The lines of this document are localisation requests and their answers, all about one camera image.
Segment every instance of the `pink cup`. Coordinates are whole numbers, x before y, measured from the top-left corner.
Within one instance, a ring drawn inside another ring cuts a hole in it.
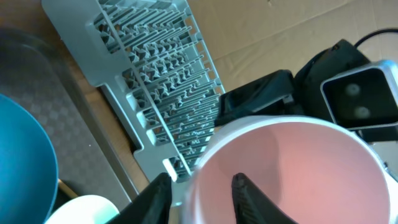
[[[302,116],[252,116],[221,128],[197,165],[184,223],[236,223],[233,175],[246,174],[298,223],[395,223],[398,183],[357,135]]]

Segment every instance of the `blue plate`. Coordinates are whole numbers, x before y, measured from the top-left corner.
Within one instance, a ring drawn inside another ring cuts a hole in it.
[[[57,158],[44,129],[0,95],[0,223],[43,223],[57,185]]]

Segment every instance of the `gray tray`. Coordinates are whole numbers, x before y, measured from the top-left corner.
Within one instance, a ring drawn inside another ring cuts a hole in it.
[[[57,154],[59,178],[78,195],[100,195],[119,210],[137,195],[58,53],[43,41],[0,29],[0,93],[44,127]]]

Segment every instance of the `dish rack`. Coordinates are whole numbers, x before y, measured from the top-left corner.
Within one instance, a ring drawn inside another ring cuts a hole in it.
[[[224,93],[185,0],[42,0],[86,79],[101,87],[152,181],[168,172],[173,205],[213,135]]]

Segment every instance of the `gray dish rack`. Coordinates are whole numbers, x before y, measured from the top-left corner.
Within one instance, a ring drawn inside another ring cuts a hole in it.
[[[42,0],[93,86],[101,87],[152,181],[173,179],[173,205],[213,135],[224,93],[185,0]]]

